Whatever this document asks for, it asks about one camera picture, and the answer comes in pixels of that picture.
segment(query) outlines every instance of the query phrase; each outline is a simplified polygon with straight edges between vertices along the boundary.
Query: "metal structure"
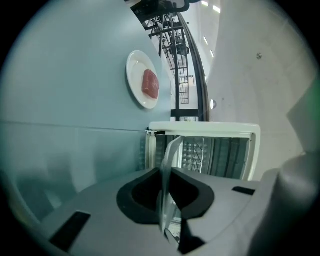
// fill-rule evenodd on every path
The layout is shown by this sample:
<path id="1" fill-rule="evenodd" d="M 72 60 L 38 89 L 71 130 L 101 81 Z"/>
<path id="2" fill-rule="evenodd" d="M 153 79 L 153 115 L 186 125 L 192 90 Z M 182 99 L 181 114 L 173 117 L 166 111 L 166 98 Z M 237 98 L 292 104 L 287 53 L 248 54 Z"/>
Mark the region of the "metal structure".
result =
<path id="1" fill-rule="evenodd" d="M 189 32 L 188 26 L 180 13 L 170 13 L 156 16 L 143 23 L 149 37 L 159 40 L 159 56 L 162 52 L 175 81 L 175 109 L 171 116 L 176 121 L 206 122 L 209 121 L 209 103 L 205 73 L 196 44 Z M 189 61 L 192 57 L 194 76 L 189 75 Z M 190 85 L 196 85 L 198 108 L 186 109 L 183 105 L 190 103 Z"/>

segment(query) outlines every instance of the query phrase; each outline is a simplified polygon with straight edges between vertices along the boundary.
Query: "red meat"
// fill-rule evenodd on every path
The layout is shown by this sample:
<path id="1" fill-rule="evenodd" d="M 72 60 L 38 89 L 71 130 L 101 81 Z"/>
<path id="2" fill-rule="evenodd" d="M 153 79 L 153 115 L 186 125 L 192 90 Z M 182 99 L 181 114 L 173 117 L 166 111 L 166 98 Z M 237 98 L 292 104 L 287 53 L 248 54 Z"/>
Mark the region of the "red meat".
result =
<path id="1" fill-rule="evenodd" d="M 159 94 L 159 81 L 155 73 L 150 69 L 144 71 L 143 82 L 142 82 L 142 92 L 149 95 L 153 99 L 158 98 Z"/>

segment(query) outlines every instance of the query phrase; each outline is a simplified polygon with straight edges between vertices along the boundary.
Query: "white plate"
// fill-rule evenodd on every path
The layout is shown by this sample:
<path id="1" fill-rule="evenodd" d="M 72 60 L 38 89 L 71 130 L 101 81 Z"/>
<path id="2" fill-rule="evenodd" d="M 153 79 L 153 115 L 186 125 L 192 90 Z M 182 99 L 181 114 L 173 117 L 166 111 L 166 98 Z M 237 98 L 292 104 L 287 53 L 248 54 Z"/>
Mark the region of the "white plate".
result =
<path id="1" fill-rule="evenodd" d="M 142 82 L 145 70 L 151 70 L 156 77 L 158 77 L 155 66 L 149 57 L 140 50 L 134 50 L 129 54 L 128 60 L 126 61 L 126 76 L 136 100 L 143 107 L 151 110 L 157 105 L 159 95 L 158 98 L 155 99 L 142 92 Z"/>

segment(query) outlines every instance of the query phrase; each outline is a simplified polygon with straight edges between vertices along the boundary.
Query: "white frame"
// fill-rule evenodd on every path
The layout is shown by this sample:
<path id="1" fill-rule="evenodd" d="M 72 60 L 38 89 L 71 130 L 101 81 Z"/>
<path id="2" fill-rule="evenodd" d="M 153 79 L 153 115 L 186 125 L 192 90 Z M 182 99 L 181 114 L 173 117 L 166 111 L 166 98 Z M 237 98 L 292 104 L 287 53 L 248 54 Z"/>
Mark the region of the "white frame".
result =
<path id="1" fill-rule="evenodd" d="M 238 122 L 151 122 L 150 131 L 166 135 L 216 138 L 248 138 L 247 161 L 242 180 L 252 181 L 259 156 L 261 129 L 258 124 Z"/>

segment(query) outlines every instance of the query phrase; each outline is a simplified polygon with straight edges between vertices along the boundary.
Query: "white wall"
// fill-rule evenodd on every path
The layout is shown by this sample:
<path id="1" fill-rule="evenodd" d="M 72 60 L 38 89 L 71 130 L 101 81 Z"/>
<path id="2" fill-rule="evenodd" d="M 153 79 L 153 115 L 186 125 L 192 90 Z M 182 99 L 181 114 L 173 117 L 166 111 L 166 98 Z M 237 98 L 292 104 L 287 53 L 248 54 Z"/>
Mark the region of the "white wall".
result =
<path id="1" fill-rule="evenodd" d="M 257 53 L 262 53 L 261 60 Z M 286 115 L 316 74 L 307 45 L 274 4 L 221 1 L 215 58 L 207 83 L 209 99 L 217 102 L 210 120 L 260 125 L 254 180 L 303 151 Z"/>

